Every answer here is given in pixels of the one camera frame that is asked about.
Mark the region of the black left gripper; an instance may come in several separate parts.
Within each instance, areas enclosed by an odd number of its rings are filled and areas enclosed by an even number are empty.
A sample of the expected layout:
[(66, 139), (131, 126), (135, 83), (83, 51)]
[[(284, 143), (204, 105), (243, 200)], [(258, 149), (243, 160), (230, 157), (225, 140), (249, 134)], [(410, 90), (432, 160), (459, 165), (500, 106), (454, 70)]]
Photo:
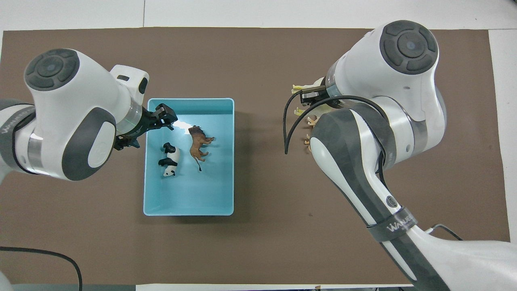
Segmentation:
[(137, 138), (149, 130), (167, 127), (171, 131), (174, 130), (173, 124), (178, 120), (175, 111), (164, 103), (157, 105), (154, 112), (148, 111), (142, 107), (141, 118), (135, 128), (130, 131), (130, 137), (117, 135), (114, 140), (114, 149), (120, 151), (124, 148), (134, 147), (140, 148)]

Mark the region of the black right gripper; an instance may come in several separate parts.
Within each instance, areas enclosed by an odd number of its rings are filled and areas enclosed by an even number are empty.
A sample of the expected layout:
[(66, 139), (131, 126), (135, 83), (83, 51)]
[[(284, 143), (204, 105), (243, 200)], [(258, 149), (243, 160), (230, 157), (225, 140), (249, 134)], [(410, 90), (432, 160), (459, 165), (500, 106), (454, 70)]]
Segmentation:
[[(325, 89), (302, 89), (301, 90), (301, 105), (312, 106), (315, 103), (324, 99), (339, 97), (340, 91), (337, 86), (328, 86)], [(332, 100), (326, 102), (327, 105), (334, 109), (340, 109), (340, 101)]]

